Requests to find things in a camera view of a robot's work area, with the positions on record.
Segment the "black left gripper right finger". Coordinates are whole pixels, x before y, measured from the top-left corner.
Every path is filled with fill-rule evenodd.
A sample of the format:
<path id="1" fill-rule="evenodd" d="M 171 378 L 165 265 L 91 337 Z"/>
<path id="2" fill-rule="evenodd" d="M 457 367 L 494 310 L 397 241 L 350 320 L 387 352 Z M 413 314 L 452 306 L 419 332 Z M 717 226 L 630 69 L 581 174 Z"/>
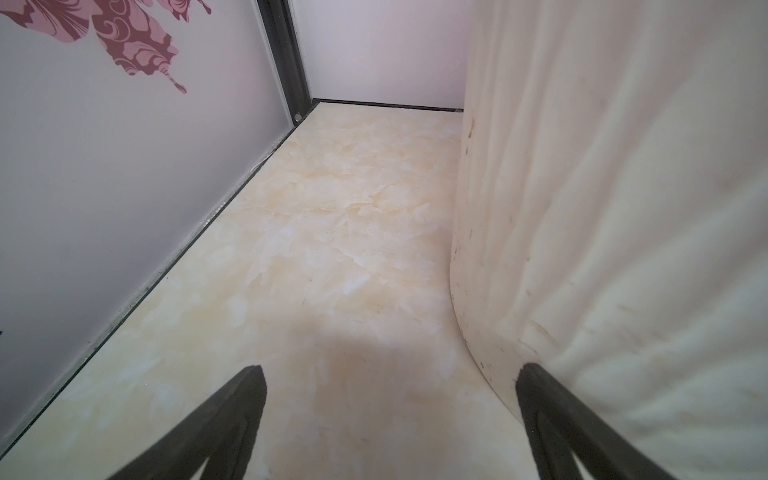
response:
<path id="1" fill-rule="evenodd" d="M 670 479 L 541 365 L 526 363 L 515 383 L 541 479 Z"/>

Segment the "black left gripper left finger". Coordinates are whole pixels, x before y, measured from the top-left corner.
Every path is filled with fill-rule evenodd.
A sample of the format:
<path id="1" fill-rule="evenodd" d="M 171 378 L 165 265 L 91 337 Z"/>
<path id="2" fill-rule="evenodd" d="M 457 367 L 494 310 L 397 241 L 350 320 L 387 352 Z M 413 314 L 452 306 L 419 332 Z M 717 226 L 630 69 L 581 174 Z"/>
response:
<path id="1" fill-rule="evenodd" d="M 248 366 L 113 479 L 242 479 L 267 398 L 260 366 Z"/>

